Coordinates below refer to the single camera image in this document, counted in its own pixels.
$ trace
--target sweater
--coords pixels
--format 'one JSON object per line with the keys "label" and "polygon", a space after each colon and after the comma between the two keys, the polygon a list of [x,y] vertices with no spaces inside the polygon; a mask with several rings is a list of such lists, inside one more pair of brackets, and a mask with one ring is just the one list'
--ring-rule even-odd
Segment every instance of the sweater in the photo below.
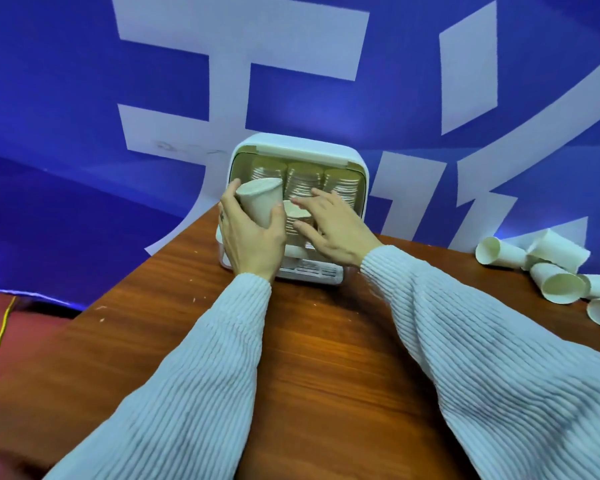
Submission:
{"label": "sweater", "polygon": [[[361,272],[485,480],[600,479],[600,353],[392,246]],[[270,284],[235,277],[48,480],[229,480],[253,415]]]}

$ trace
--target white storage box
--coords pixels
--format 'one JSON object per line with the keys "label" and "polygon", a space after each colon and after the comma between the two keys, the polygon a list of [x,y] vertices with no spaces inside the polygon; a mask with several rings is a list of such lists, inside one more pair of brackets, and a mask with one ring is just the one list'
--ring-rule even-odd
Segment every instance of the white storage box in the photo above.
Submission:
{"label": "white storage box", "polygon": [[[285,182],[286,199],[288,193],[295,192],[296,188],[293,185],[294,181],[290,181],[289,175],[293,175],[293,170],[302,167],[303,163],[315,164],[315,168],[320,169],[322,175],[320,188],[324,185],[325,175],[329,184],[328,176],[335,174],[335,172],[330,173],[330,169],[348,169],[356,172],[359,183],[354,185],[357,185],[357,188],[346,195],[343,194],[343,198],[364,219],[368,200],[369,171],[360,154],[348,146],[293,136],[258,133],[236,146],[229,163],[226,183],[228,185],[234,178],[240,178],[242,183],[245,183],[268,175],[263,175],[264,173],[269,172],[270,176],[273,176],[272,172],[278,172]],[[341,188],[343,187],[336,187],[336,191],[340,192]],[[220,264],[231,269],[229,259],[224,253],[220,227],[216,231],[216,240]],[[342,266],[325,261],[309,243],[304,247],[287,245],[277,277],[338,285],[342,282],[344,270]]]}

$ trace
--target wood grain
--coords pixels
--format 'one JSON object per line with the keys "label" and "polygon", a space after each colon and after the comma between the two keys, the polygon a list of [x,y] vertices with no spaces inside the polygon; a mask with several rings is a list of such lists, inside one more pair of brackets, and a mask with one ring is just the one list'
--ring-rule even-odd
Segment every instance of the wood grain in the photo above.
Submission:
{"label": "wood grain", "polygon": [[[151,376],[232,279],[216,222],[209,211],[0,381],[0,451],[53,465]],[[549,303],[528,276],[471,255],[383,241],[600,350],[584,303]],[[477,478],[389,322],[358,274],[341,288],[275,283],[238,478]]]}

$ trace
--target sleeve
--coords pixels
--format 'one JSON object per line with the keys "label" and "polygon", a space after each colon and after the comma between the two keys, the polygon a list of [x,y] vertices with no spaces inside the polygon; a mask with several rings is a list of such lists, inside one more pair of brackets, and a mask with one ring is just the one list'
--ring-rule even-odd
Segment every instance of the sleeve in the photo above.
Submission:
{"label": "sleeve", "polygon": [[485,480],[600,479],[600,353],[393,246],[362,273]]}
{"label": "sleeve", "polygon": [[271,285],[240,274],[140,388],[46,478],[231,479],[251,426]]}

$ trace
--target brown table surface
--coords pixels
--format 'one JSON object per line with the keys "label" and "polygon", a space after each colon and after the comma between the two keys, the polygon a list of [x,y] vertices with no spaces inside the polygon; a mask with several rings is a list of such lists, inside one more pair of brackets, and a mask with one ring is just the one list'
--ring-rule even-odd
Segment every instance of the brown table surface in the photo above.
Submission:
{"label": "brown table surface", "polygon": [[[0,451],[52,465],[150,377],[232,279],[216,222],[214,209],[0,380]],[[583,302],[549,303],[528,276],[468,254],[382,240],[600,351]],[[359,275],[341,288],[275,283],[238,478],[477,478],[432,384],[372,315],[388,309]]]}

